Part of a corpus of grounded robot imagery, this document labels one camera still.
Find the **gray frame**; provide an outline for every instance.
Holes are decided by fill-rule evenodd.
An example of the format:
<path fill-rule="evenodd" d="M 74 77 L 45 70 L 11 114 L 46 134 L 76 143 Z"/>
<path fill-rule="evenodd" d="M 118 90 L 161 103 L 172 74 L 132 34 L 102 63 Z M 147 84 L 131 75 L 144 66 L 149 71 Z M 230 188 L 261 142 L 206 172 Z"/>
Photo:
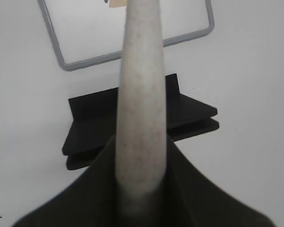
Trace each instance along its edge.
<path fill-rule="evenodd" d="M 102 56 L 98 56 L 95 58 L 90 58 L 90 59 L 86 59 L 83 61 L 77 61 L 74 63 L 70 63 L 70 64 L 66 64 L 64 61 L 64 58 L 62 56 L 62 52 L 60 50 L 59 47 L 59 41 L 57 39 L 57 36 L 55 34 L 55 30 L 45 3 L 45 0 L 38 0 L 42 14 L 43 14 L 43 18 L 49 33 L 49 36 L 51 38 L 52 44 L 53 44 L 53 49 L 55 51 L 57 60 L 59 65 L 61 66 L 62 69 L 64 69 L 65 71 L 74 71 L 74 70 L 78 70 L 78 69 L 83 69 L 89 66 L 93 66 L 93 65 L 98 65 L 98 64 L 102 64 L 108 61 L 114 61 L 114 60 L 118 60 L 121 58 L 121 51 L 115 52 L 115 53 L 110 53 L 110 54 L 106 54 L 106 55 L 102 55 Z M 199 30 L 196 32 L 191 32 L 191 33 L 187 33 L 187 34 L 183 34 L 183 35 L 179 35 L 173 38 L 169 38 L 169 39 L 165 39 L 164 40 L 164 47 L 166 46 L 171 46 L 171 45 L 175 45 L 175 44 L 179 44 L 185 41 L 189 41 L 189 40 L 193 40 L 193 39 L 197 39 L 200 37 L 204 37 L 208 34 L 210 34 L 215 26 L 214 23 L 214 17 L 213 17 L 213 8 L 212 8 L 212 1 L 211 0 L 205 0 L 206 3 L 206 8 L 207 8 L 207 13 L 208 13 L 208 21 L 209 21 L 209 26 L 203 30 Z"/>

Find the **white cylindrical rod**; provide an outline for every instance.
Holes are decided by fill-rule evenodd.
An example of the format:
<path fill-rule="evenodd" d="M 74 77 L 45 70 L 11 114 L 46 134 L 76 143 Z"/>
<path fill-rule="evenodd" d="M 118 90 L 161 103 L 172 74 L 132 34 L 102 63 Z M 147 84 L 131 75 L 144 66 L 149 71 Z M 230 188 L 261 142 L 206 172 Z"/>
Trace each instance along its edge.
<path fill-rule="evenodd" d="M 140 219 L 139 224 L 141 219 L 154 218 L 146 216 L 156 215 L 165 170 L 166 99 L 160 3 L 128 0 L 115 166 L 118 209 L 123 218 L 135 217 Z"/>

